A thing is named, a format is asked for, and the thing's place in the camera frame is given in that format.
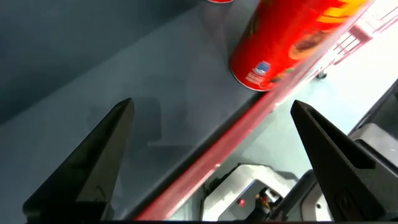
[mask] red metal frame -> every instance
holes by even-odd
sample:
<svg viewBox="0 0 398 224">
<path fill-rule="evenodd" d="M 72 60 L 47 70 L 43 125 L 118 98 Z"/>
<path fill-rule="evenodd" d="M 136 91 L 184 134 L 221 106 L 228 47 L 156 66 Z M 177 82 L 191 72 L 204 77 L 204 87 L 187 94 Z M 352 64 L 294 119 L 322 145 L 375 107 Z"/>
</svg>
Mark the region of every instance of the red metal frame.
<svg viewBox="0 0 398 224">
<path fill-rule="evenodd" d="M 265 94 L 242 118 L 196 160 L 170 187 L 156 198 L 135 220 L 163 220 L 171 216 L 201 186 L 233 150 L 302 80 L 315 63 L 336 43 L 359 16 L 346 23 L 308 60 L 296 66 L 279 86 Z"/>
</svg>

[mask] can label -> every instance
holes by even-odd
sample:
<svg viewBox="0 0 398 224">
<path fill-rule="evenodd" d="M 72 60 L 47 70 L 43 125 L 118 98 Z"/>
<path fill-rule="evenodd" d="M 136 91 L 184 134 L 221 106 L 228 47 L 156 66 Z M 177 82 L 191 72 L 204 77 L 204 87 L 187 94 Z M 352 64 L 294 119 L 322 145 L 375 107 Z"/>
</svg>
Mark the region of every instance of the can label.
<svg viewBox="0 0 398 224">
<path fill-rule="evenodd" d="M 271 90 L 367 1 L 262 0 L 231 56 L 231 71 L 249 88 Z"/>
</svg>

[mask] red cylindrical container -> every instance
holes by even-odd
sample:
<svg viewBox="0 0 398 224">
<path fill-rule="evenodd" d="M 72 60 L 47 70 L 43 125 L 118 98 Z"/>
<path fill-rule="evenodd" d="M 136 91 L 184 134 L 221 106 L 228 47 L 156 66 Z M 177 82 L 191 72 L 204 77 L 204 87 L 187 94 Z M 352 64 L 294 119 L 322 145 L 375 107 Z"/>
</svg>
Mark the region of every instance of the red cylindrical container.
<svg viewBox="0 0 398 224">
<path fill-rule="evenodd" d="M 368 0 L 262 0 L 230 67 L 244 86 L 269 91 Z"/>
<path fill-rule="evenodd" d="M 228 3 L 234 0 L 207 0 L 209 2 L 213 2 L 213 3 Z"/>
</svg>

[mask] blue logo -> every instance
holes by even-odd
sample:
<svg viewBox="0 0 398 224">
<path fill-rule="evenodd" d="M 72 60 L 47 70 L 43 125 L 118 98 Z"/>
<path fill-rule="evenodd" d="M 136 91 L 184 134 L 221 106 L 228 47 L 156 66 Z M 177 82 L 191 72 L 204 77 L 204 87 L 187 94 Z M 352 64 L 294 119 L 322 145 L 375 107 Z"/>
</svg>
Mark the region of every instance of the blue logo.
<svg viewBox="0 0 398 224">
<path fill-rule="evenodd" d="M 269 69 L 270 69 L 271 65 L 267 62 L 260 62 L 257 67 L 254 69 L 254 71 L 258 74 L 258 75 L 265 75 Z"/>
</svg>

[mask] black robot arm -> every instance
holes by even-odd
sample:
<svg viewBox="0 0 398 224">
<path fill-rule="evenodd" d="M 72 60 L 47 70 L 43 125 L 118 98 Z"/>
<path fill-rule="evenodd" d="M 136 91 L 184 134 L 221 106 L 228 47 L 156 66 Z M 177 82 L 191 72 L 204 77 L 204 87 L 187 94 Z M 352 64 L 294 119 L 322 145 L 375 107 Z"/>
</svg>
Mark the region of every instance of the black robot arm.
<svg viewBox="0 0 398 224">
<path fill-rule="evenodd" d="M 113 216 L 110 201 L 133 117 L 118 103 L 28 198 L 28 223 L 97 223 Z"/>
<path fill-rule="evenodd" d="M 291 115 L 334 221 L 396 220 L 397 167 L 308 104 L 296 100 Z"/>
</svg>

